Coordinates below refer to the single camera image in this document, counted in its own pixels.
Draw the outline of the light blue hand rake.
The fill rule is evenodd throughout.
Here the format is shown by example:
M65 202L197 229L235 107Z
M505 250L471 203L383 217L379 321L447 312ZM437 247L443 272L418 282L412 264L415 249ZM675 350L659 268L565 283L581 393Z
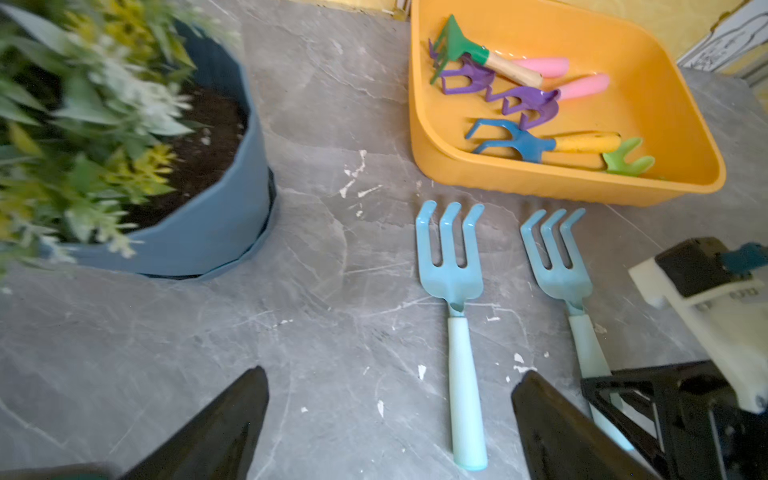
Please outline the light blue hand rake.
M565 302L581 377L586 379L609 376L611 370L583 303L593 285L572 227L584 214L583 208L552 215L538 210L521 225L520 233L539 288Z
M430 220L437 202L423 203L415 219L419 278L425 291L444 300L448 307L449 404L453 459L467 471L488 465L478 380L470 340L465 303L483 292L483 276L476 237L476 224L484 206L471 207L462 223L466 265L456 260L453 225L461 204L450 203L439 221L442 264L433 263Z

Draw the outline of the blue cultivator yellow handle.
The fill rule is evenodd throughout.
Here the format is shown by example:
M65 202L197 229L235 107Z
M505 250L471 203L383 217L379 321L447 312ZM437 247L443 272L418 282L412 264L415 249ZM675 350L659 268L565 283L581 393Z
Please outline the blue cultivator yellow handle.
M469 129L465 138L472 139L481 127L498 127L508 133L506 139L482 141L472 151L480 155L489 148L510 148L515 150L523 161L541 164L545 152L574 154L603 154L616 151L622 143L622 137L616 132L583 132L555 135L540 138L522 130L517 123L504 119L478 119Z

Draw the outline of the orange plastic storage box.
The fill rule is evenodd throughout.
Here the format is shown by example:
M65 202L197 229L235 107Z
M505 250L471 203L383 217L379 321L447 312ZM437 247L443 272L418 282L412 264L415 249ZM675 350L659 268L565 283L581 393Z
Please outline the orange plastic storage box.
M615 132L638 139L628 154L654 165L630 177L608 173L598 154L546 152L540 163L511 149L477 154L485 140L504 139L495 126L503 100L483 92L447 95L434 75L429 44L449 19L494 54L511 59L563 58L567 72L544 82L553 90L604 74L607 88L563 100L536 126L540 138ZM554 1L416 1L409 65L411 145L416 165L447 185L646 207L684 194L711 194L726 180L718 147L673 58L648 32L618 18Z

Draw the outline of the purple rake pink handle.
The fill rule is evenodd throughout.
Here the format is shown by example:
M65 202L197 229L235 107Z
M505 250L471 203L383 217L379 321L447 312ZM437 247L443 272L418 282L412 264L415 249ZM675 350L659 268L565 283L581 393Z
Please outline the purple rake pink handle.
M492 88L487 87L485 100L501 100L504 116L521 113L518 127L527 131L554 119L559 113L559 101L596 95L605 91L609 85L610 77L607 74L594 74L549 91L519 86L494 94Z

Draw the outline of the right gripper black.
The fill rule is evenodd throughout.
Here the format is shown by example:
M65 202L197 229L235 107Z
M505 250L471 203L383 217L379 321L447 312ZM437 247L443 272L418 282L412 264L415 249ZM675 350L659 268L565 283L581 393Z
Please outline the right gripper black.
M765 479L767 412L738 405L711 361L584 378L582 393L664 479ZM614 402L654 422L653 437ZM545 378L527 372L511 402L532 479L654 479Z

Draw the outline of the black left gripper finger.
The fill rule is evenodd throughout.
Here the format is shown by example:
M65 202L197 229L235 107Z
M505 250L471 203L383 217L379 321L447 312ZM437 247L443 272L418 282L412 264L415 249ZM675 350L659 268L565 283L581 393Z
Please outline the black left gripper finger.
M245 371L125 479L245 479L269 403L265 370Z

